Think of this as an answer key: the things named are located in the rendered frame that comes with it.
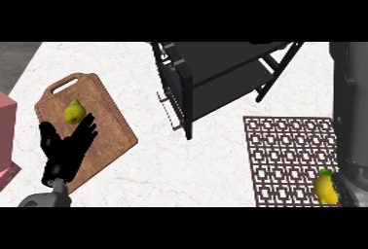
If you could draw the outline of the dark grey appliance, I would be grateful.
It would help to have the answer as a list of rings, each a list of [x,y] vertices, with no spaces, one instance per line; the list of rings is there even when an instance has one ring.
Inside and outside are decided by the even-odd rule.
[[[368,42],[331,42],[334,130],[343,207],[368,207]]]

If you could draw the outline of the brown patterned placemat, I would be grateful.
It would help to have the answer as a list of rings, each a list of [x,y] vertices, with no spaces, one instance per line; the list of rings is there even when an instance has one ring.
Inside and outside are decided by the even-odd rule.
[[[257,207],[322,207],[313,194],[319,170],[338,169],[332,120],[244,116]]]

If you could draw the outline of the black tiered shelf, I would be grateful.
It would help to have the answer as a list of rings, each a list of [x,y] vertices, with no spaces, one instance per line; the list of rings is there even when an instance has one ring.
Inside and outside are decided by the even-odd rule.
[[[192,123],[257,93],[261,100],[298,52],[298,42],[154,42],[164,97],[192,137]]]

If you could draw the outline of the brown wooden cutting board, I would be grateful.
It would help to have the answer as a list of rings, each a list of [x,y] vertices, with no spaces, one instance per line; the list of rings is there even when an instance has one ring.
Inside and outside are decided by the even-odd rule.
[[[137,143],[126,118],[94,73],[74,73],[53,83],[34,105],[38,121],[55,125],[60,137],[71,135],[77,128],[63,121],[63,110],[74,99],[94,117],[97,136],[86,152],[75,179],[68,184],[69,193]]]

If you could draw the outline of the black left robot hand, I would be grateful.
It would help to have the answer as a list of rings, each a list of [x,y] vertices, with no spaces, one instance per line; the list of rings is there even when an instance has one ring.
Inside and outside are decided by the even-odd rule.
[[[53,185],[56,178],[66,183],[74,181],[84,154],[97,136],[94,129],[96,123],[92,114],[86,115],[74,133],[65,138],[60,138],[53,124],[49,122],[38,124],[40,148],[47,157],[41,176],[41,184],[46,187]]]

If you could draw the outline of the pink box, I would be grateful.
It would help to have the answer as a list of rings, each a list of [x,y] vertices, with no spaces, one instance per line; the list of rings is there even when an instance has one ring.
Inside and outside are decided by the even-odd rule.
[[[22,170],[12,160],[18,102],[0,91],[0,192]]]

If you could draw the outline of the green pear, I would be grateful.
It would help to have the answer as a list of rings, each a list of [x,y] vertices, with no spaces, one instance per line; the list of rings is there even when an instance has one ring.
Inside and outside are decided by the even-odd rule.
[[[86,116],[86,109],[75,98],[63,111],[63,120],[68,124],[77,125]]]

